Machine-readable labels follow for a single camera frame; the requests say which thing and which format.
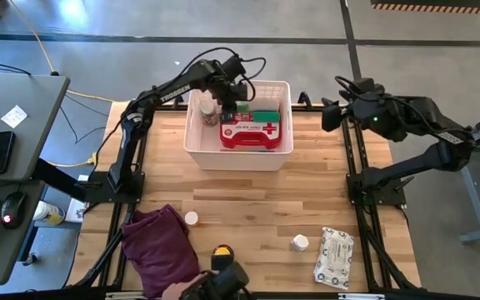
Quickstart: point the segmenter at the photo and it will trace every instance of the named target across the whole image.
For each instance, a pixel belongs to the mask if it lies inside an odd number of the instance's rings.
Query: computer mouse
[[[1,207],[1,224],[6,229],[18,228],[22,224],[26,197],[23,192],[13,192],[5,199]]]

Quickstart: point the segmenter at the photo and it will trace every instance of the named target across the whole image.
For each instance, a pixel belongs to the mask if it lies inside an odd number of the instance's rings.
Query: gray desk
[[[31,177],[68,85],[66,77],[0,73],[0,132],[16,134],[8,170],[0,180],[25,181]],[[27,118],[12,129],[1,117],[16,105]]]
[[[18,182],[0,187],[0,220],[1,220],[1,205],[5,201],[9,193],[18,190]],[[23,223],[16,229],[5,229],[0,221],[0,284],[8,281],[11,272],[16,262],[16,257],[20,247],[23,244],[25,234],[33,219],[34,211],[38,205],[38,201],[43,194],[45,184],[38,180],[23,182],[20,191],[27,194],[27,201],[25,202],[25,214]]]

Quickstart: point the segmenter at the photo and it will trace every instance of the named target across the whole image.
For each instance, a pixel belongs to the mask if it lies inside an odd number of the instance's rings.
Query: person's hand
[[[164,292],[162,292],[162,300],[179,300],[183,291],[203,276],[204,274],[199,274],[190,282],[179,282],[170,284],[170,286],[167,287]]]

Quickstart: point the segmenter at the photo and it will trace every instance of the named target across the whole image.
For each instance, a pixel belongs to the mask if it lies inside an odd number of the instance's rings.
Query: red first aid kit
[[[234,121],[220,124],[220,139],[225,148],[263,146],[274,149],[281,142],[280,122],[254,122],[251,113],[237,113]]]

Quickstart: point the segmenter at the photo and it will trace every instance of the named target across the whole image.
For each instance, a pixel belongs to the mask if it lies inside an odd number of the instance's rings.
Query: wet wipes package
[[[335,288],[349,289],[352,254],[352,236],[329,227],[323,227],[320,254],[314,268],[314,280]]]

